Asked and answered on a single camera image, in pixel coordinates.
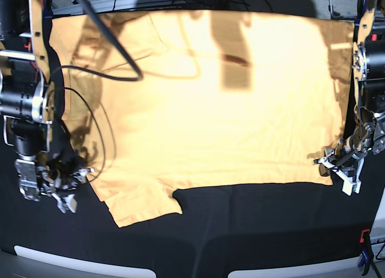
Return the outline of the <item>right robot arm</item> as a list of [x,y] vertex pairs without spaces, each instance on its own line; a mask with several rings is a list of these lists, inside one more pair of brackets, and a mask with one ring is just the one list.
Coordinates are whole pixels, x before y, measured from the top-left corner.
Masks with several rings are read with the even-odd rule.
[[19,191],[27,200],[56,200],[63,213],[76,212],[75,190],[91,167],[49,158],[55,113],[43,21],[52,0],[1,0],[1,117],[4,143],[14,148]]

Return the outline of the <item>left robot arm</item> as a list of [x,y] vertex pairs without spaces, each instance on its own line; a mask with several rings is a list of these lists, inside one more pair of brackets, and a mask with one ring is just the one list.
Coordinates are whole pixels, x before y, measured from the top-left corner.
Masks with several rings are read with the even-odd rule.
[[376,155],[384,150],[384,20],[378,13],[384,13],[384,0],[357,0],[352,65],[355,130],[314,160],[321,176],[342,180],[342,191],[348,196],[360,191],[368,152]]

